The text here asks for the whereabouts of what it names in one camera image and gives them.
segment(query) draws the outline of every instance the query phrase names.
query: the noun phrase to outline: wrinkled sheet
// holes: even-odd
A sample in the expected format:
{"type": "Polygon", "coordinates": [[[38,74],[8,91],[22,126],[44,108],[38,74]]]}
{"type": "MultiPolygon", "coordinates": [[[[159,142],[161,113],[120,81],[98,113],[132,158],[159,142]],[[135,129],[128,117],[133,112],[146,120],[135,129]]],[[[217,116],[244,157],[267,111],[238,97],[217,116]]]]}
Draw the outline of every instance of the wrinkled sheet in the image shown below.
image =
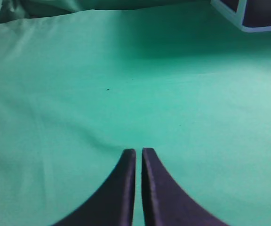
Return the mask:
{"type": "Polygon", "coordinates": [[[65,15],[89,9],[127,10],[187,1],[192,0],[3,0],[0,22],[65,15]]]}
{"type": "Polygon", "coordinates": [[[271,226],[271,32],[207,1],[0,24],[0,226],[55,223],[144,146],[226,223],[271,226]]]}

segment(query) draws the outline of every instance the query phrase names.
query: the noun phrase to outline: black tips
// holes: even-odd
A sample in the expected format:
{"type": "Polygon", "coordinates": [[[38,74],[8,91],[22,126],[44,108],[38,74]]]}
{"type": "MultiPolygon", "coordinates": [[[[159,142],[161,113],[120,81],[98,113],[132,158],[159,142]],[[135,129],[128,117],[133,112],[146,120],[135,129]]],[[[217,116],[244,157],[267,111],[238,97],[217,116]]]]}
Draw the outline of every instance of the black tips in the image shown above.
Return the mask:
{"type": "MultiPolygon", "coordinates": [[[[131,226],[135,164],[135,150],[124,150],[98,190],[55,226],[131,226]]],[[[142,202],[146,226],[227,226],[182,190],[152,148],[142,153],[142,202]]]]}
{"type": "Polygon", "coordinates": [[[135,164],[135,150],[124,150],[116,167],[99,189],[55,226],[131,226],[135,200],[135,164]]]}
{"type": "Polygon", "coordinates": [[[182,190],[152,148],[142,153],[142,202],[146,226],[227,226],[182,190]]]}

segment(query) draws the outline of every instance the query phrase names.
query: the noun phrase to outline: dark purple object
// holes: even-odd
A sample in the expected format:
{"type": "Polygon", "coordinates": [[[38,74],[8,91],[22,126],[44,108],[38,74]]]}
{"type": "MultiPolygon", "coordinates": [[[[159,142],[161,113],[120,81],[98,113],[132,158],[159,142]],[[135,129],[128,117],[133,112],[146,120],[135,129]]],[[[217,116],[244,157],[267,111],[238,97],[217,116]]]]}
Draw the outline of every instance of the dark purple object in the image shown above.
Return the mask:
{"type": "Polygon", "coordinates": [[[116,167],[98,190],[55,226],[131,226],[135,200],[135,164],[135,150],[124,150],[116,167]]]}
{"type": "Polygon", "coordinates": [[[183,191],[152,148],[142,153],[142,202],[146,226],[227,226],[183,191]]]}

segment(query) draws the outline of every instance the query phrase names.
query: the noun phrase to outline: green cloth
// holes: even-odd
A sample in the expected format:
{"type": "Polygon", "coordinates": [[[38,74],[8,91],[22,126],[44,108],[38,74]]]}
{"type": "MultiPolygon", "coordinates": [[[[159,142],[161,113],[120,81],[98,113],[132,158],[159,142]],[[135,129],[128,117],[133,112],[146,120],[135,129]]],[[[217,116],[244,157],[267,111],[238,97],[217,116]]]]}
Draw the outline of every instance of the green cloth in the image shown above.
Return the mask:
{"type": "Polygon", "coordinates": [[[199,204],[271,226],[271,32],[207,1],[0,24],[0,226],[51,225],[154,147],[199,204]]]}
{"type": "Polygon", "coordinates": [[[155,7],[191,0],[3,0],[0,22],[58,16],[89,9],[123,10],[155,7]]]}

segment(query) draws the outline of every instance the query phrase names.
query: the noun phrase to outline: white plastic frame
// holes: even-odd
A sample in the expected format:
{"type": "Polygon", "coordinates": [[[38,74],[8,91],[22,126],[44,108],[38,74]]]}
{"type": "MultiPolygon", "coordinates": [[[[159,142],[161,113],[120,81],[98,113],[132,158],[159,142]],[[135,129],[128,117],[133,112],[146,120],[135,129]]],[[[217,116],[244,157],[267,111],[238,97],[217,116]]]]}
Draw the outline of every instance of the white plastic frame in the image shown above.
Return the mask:
{"type": "Polygon", "coordinates": [[[228,6],[226,6],[220,0],[211,0],[212,6],[214,6],[225,18],[231,21],[235,26],[244,32],[269,32],[271,31],[271,26],[269,27],[245,27],[243,25],[243,19],[245,15],[245,9],[247,6],[247,0],[239,0],[238,10],[234,12],[228,6]]]}

